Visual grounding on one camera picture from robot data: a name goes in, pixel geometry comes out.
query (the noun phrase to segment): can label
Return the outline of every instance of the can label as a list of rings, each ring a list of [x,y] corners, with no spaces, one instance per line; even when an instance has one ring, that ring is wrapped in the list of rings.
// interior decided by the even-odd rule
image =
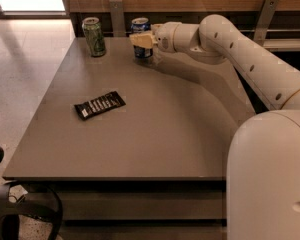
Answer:
[[[99,57],[106,53],[101,23],[98,18],[89,17],[83,20],[82,29],[92,57]]]
[[[142,17],[142,18],[136,18],[136,19],[132,20],[132,24],[131,24],[132,34],[141,33],[141,32],[148,31],[148,30],[151,30],[151,25],[147,18]],[[135,57],[139,58],[139,59],[149,58],[153,54],[152,49],[146,49],[146,48],[142,48],[142,47],[135,46],[135,45],[133,46],[133,48],[134,48]]]

